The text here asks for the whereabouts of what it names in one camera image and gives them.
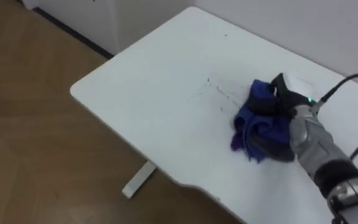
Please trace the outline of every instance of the robotic hand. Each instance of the robotic hand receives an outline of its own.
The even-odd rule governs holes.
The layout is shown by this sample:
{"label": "robotic hand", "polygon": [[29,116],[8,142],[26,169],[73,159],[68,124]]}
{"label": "robotic hand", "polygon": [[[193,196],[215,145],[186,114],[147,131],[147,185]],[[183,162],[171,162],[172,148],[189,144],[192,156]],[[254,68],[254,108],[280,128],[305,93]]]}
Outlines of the robotic hand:
{"label": "robotic hand", "polygon": [[280,99],[279,109],[292,118],[291,148],[327,200],[334,215],[332,224],[358,224],[358,168],[318,121],[312,110],[316,103],[305,97],[308,84],[279,74],[272,85]]}

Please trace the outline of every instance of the table top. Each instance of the table top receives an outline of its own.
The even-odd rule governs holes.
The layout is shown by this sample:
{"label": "table top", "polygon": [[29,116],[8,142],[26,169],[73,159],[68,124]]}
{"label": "table top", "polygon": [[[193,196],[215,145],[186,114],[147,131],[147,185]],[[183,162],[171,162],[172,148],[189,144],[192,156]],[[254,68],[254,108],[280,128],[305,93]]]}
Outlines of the table top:
{"label": "table top", "polygon": [[[312,83],[316,99],[343,79],[190,7],[70,91],[174,181],[201,189],[244,222],[329,223],[326,201],[299,163],[257,164],[230,150],[232,119],[250,84],[280,72]],[[346,83],[319,119],[350,154],[358,145],[358,84]]]}

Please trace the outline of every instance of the table leg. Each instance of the table leg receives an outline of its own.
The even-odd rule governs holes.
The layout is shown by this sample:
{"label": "table leg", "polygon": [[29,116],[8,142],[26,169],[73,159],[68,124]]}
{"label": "table leg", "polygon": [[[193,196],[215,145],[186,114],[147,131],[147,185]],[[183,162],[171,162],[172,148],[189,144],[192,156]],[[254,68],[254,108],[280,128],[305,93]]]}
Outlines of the table leg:
{"label": "table leg", "polygon": [[135,174],[135,176],[128,182],[122,190],[122,193],[131,199],[133,194],[139,189],[139,187],[149,178],[153,173],[156,166],[153,162],[147,161],[142,168]]}

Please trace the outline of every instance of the purple cloth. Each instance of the purple cloth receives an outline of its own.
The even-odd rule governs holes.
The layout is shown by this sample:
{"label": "purple cloth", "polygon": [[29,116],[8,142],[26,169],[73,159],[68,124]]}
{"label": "purple cloth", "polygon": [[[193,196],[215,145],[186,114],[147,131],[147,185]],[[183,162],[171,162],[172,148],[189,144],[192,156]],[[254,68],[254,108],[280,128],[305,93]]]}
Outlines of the purple cloth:
{"label": "purple cloth", "polygon": [[[269,84],[260,80],[254,80],[249,97],[257,100],[261,99],[261,103],[275,100],[275,95],[269,90]],[[284,116],[261,116],[254,114],[248,109],[247,104],[248,100],[234,118],[236,133],[233,136],[231,148],[233,150],[243,149],[250,160],[254,158],[257,162],[262,161],[267,155],[250,141],[250,136],[256,134],[262,139],[269,140],[272,144],[277,143],[277,147],[273,146],[274,149],[281,150],[284,145],[287,146],[284,148],[288,150],[290,148],[290,133],[288,128],[290,119]]]}

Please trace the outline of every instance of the blue cloth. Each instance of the blue cloth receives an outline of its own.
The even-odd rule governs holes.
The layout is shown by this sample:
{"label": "blue cloth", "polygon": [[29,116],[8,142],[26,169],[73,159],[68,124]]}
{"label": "blue cloth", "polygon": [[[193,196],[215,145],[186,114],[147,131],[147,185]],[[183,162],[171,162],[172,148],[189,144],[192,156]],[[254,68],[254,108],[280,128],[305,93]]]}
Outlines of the blue cloth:
{"label": "blue cloth", "polygon": [[[273,91],[269,88],[269,84],[260,80],[254,80],[249,93],[249,99],[263,104],[269,104],[276,100]],[[239,110],[237,116],[234,118],[234,127],[236,133],[233,137],[231,147],[233,150],[243,148],[246,151],[249,159],[256,159],[257,162],[262,161],[269,156],[269,150],[290,151],[290,133],[289,124],[290,119],[279,114],[272,116],[263,116],[251,112],[249,109],[249,101],[247,100],[244,106]],[[261,150],[260,144],[258,146],[252,138],[265,139],[271,147],[269,149]]]}

